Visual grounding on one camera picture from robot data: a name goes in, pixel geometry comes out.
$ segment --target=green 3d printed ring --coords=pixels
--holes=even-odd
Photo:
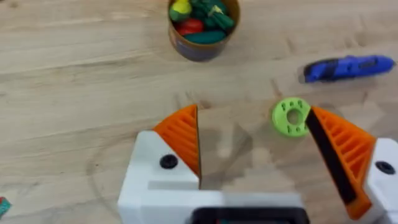
[[[300,137],[308,133],[305,118],[310,112],[311,106],[303,99],[290,97],[280,101],[272,111],[272,122],[275,128],[290,137]],[[292,124],[287,119],[288,113],[297,115],[297,122]]]

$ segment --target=orange ribbed pad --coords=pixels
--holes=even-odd
[[[200,177],[197,106],[182,108],[159,123],[154,131]]]
[[[376,138],[331,112],[315,106],[312,107],[312,110],[325,130],[357,195],[356,200],[346,204],[349,216],[357,220],[372,205],[363,190],[363,182]]]

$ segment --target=black screw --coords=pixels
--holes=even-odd
[[[160,159],[160,166],[163,169],[173,169],[178,164],[178,159],[175,155],[168,154]]]
[[[390,163],[385,161],[377,161],[376,167],[385,174],[394,175],[396,173],[394,167]]]

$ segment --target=wood grain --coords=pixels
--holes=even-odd
[[[218,58],[193,63],[167,38],[167,1],[0,1],[0,195],[11,223],[120,223],[136,134],[196,103],[203,188],[298,192],[312,223],[346,223],[310,136],[276,133],[287,96],[398,138],[398,71],[305,85],[321,58],[398,58],[393,0],[245,0]]]

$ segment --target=orange gripper pad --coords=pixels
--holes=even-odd
[[[372,203],[363,189],[376,138],[354,124],[311,107],[306,124],[345,203],[348,215],[360,219]]]
[[[200,177],[197,114],[196,105],[182,108],[159,123],[154,131]]]

